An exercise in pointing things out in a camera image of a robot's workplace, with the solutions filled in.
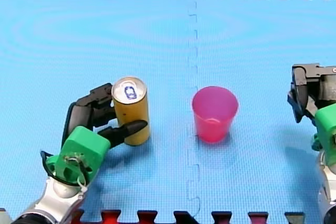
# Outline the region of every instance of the blue foam mat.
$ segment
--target blue foam mat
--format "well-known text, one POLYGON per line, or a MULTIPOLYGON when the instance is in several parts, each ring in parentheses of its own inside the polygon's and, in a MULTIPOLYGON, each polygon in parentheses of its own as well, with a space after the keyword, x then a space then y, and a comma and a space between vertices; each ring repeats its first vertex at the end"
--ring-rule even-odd
POLYGON ((294 63, 333 65, 336 2, 325 0, 0 0, 0 206, 14 217, 44 188, 39 150, 57 153, 70 102, 106 82, 149 87, 152 136, 113 149, 85 221, 157 210, 200 223, 212 211, 303 211, 318 223, 314 128, 287 104, 294 63), (219 85, 239 99, 226 143, 194 136, 191 98, 219 85))

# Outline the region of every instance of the plastic cup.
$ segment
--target plastic cup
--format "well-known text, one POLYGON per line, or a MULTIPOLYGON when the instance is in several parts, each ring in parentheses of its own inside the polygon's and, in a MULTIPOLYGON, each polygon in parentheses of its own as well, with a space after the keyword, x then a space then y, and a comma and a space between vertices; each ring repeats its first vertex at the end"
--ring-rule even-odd
POLYGON ((217 143, 227 135, 238 101, 229 90, 210 86, 196 93, 192 107, 198 137, 206 143, 217 143))

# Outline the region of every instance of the cable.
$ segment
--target cable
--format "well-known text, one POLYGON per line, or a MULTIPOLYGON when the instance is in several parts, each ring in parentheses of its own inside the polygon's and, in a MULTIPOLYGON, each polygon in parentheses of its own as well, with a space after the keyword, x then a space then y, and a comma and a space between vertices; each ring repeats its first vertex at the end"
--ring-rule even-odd
MULTIPOLYGON (((44 151, 41 151, 40 152, 40 155, 41 155, 41 158, 42 158, 42 165, 43 165, 43 168, 44 170, 46 171, 46 173, 48 174, 49 177, 53 178, 54 180, 57 180, 58 182, 61 182, 63 184, 66 184, 68 186, 79 186, 78 183, 70 183, 70 182, 67 182, 61 178, 58 178, 56 177, 52 172, 51 170, 49 169, 49 167, 47 166, 46 162, 47 162, 47 158, 52 156, 51 154, 47 153, 47 152, 44 152, 44 151)), ((85 184, 88 184, 89 183, 89 179, 88 179, 88 173, 84 167, 84 164, 82 161, 78 161, 77 158, 76 159, 76 162, 78 163, 79 165, 79 168, 80 168, 80 171, 82 172, 83 174, 83 177, 84 177, 84 180, 85 180, 85 184)))

